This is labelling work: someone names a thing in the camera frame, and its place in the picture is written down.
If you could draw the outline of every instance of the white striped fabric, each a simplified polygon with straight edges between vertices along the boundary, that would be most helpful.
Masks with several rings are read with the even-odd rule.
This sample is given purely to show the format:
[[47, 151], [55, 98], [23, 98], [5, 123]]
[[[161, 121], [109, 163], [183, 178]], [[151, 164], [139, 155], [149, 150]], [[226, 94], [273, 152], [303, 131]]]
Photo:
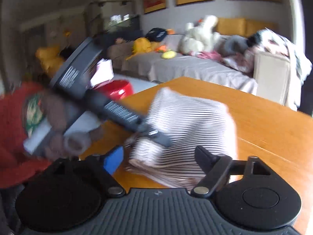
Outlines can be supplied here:
[[223, 103], [183, 96], [169, 88], [156, 94], [147, 123], [166, 133], [171, 147], [141, 137], [130, 153], [127, 170], [168, 187], [192, 189], [204, 177], [194, 159], [196, 146], [237, 158], [236, 129]]

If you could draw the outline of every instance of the white stuffed animal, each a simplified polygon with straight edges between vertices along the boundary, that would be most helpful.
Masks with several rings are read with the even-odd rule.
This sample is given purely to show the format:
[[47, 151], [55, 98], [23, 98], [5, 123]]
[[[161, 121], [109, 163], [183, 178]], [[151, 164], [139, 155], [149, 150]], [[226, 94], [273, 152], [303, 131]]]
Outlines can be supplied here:
[[216, 16], [205, 16], [198, 26], [193, 23], [186, 25], [186, 34], [181, 42], [181, 52], [185, 55], [196, 55], [199, 52], [212, 52], [220, 34], [213, 32], [219, 19]]

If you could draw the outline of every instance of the yellow cushion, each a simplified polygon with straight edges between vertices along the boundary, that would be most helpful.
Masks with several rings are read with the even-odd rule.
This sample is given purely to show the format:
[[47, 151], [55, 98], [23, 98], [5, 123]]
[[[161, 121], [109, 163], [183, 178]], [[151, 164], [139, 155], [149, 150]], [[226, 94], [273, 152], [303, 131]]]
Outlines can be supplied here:
[[246, 19], [244, 18], [219, 18], [216, 31], [221, 35], [240, 35], [246, 34]]
[[276, 31], [278, 27], [275, 23], [247, 19], [247, 31], [244, 37], [249, 37], [255, 34], [257, 31], [265, 28]]

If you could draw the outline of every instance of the pink cloth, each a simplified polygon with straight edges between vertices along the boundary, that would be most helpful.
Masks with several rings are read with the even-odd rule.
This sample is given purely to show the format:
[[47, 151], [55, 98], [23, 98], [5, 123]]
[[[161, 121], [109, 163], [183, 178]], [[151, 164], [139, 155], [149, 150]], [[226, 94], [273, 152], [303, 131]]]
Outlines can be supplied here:
[[234, 56], [223, 58], [222, 61], [226, 66], [231, 67], [237, 71], [252, 73], [254, 70], [255, 54], [261, 51], [264, 51], [264, 48], [256, 45], [252, 48], [248, 48], [244, 55], [237, 53]]
[[216, 51], [212, 51], [212, 52], [203, 51], [197, 54], [197, 57], [202, 58], [202, 59], [212, 59], [216, 61], [222, 60], [221, 54], [217, 53]]

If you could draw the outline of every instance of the red container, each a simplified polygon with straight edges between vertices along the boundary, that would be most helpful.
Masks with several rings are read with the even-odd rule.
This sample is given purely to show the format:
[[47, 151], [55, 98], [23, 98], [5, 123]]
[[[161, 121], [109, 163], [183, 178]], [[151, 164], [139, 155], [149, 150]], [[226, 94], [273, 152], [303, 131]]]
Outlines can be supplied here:
[[107, 84], [100, 84], [96, 86], [95, 90], [112, 100], [120, 100], [134, 94], [133, 87], [127, 80], [114, 80]]

